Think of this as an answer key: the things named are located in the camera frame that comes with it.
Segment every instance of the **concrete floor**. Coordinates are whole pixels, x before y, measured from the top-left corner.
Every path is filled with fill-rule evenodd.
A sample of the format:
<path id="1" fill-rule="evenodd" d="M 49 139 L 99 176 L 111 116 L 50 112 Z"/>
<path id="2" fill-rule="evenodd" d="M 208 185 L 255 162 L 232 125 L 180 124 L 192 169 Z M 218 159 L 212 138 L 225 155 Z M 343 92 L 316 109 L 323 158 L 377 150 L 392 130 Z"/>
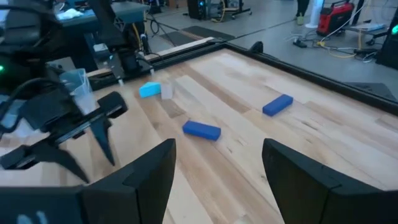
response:
<path id="1" fill-rule="evenodd" d="M 245 0 L 245 7 L 251 7 L 253 14 L 241 14 L 236 20 L 227 19 L 222 23 L 211 21 L 198 21 L 183 16 L 187 8 L 164 9 L 157 14 L 157 20 L 174 29 L 183 29 L 190 26 L 202 26 L 209 29 L 224 32 L 238 37 L 231 43 L 248 48 L 255 41 L 264 43 L 264 51 L 280 60 L 305 68 L 307 70 L 325 75 L 343 82 L 377 82 L 384 83 L 398 98 L 398 72 L 394 69 L 378 65 L 374 62 L 363 63 L 354 58 L 337 58 L 328 54 L 323 49 L 300 49 L 292 45 L 292 41 L 285 38 L 290 34 L 305 34 L 308 29 L 304 26 L 296 26 L 293 21 L 297 10 L 296 1 L 292 0 Z M 369 8 L 364 9 L 359 21 L 372 19 L 373 22 L 390 24 L 395 13 L 398 1 L 372 0 Z M 308 8 L 305 20 L 309 20 L 312 4 Z M 166 32 L 173 29 L 164 27 Z M 369 36 L 363 36 L 363 40 L 369 40 Z M 383 38 L 380 38 L 374 48 L 381 48 Z M 340 37 L 333 36 L 328 45 L 336 47 L 357 47 L 358 34 L 346 32 Z M 171 48 L 160 37 L 153 37 L 150 46 L 154 52 Z"/>

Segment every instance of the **blue block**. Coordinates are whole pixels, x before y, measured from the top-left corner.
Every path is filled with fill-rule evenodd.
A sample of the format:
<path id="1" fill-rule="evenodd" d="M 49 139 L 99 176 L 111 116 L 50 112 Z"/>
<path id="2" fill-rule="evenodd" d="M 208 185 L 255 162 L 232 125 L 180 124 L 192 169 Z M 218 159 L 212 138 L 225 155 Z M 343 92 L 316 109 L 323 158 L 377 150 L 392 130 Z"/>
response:
<path id="1" fill-rule="evenodd" d="M 147 82 L 139 89 L 139 95 L 141 98 L 153 96 L 160 93 L 160 83 L 158 82 Z"/>
<path id="2" fill-rule="evenodd" d="M 194 136 L 216 141 L 221 135 L 221 128 L 201 124 L 194 121 L 187 121 L 182 126 L 182 131 L 185 134 L 192 134 Z"/>
<path id="3" fill-rule="evenodd" d="M 262 112 L 268 116 L 274 116 L 293 103 L 293 97 L 283 94 L 269 104 L 262 107 Z"/>

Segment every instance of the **black table frame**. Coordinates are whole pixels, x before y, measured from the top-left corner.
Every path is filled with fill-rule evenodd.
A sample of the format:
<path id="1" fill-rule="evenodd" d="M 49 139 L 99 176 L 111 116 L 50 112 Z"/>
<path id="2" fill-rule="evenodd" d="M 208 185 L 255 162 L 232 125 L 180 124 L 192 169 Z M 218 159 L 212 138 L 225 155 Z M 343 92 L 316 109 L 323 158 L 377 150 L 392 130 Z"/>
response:
<path id="1" fill-rule="evenodd" d="M 270 65 L 284 72 L 288 72 L 306 81 L 327 88 L 331 91 L 335 91 L 354 100 L 365 103 L 369 106 L 373 106 L 375 108 L 398 116 L 398 102 L 396 101 L 382 98 L 378 95 L 356 88 L 355 86 L 350 86 L 343 82 L 339 82 L 338 80 L 334 80 L 332 78 L 328 78 L 326 76 L 283 62 L 271 55 L 250 52 L 245 48 L 230 44 L 228 42 L 225 42 L 224 40 L 210 40 L 203 44 L 198 44 L 193 47 L 188 47 L 177 52 L 163 55 L 162 58 L 153 58 L 149 60 L 149 62 L 152 64 L 155 70 L 160 70 L 222 49 L 232 50 L 233 52 L 257 60 L 266 65 Z M 147 71 L 144 71 L 141 74 L 137 74 L 135 77 L 141 77 L 148 74 L 149 73 Z M 117 81 L 115 80 L 112 83 L 107 84 L 106 86 L 102 86 L 102 88 L 116 83 Z"/>

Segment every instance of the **clear plastic cup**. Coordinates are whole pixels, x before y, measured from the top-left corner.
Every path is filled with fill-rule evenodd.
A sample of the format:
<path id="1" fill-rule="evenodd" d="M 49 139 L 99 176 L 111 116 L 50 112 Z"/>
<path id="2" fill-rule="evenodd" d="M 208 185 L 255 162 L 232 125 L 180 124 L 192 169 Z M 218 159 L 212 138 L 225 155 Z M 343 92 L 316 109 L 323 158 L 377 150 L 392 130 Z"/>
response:
<path id="1" fill-rule="evenodd" d="M 60 79 L 68 88 L 70 94 L 74 96 L 83 114 L 88 114 L 95 110 L 95 97 L 84 68 L 64 72 L 60 75 Z"/>

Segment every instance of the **shoe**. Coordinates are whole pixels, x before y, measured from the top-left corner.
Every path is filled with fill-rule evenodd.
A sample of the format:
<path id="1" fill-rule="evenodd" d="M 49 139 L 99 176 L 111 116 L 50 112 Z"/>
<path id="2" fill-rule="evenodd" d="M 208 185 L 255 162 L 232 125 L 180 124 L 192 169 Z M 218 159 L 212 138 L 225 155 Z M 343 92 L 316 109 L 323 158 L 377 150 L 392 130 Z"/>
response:
<path id="1" fill-rule="evenodd" d="M 303 17 L 303 16 L 297 16 L 297 18 L 296 18 L 296 23 L 297 23 L 297 25 L 299 25 L 299 26 L 304 25 L 304 17 Z"/>

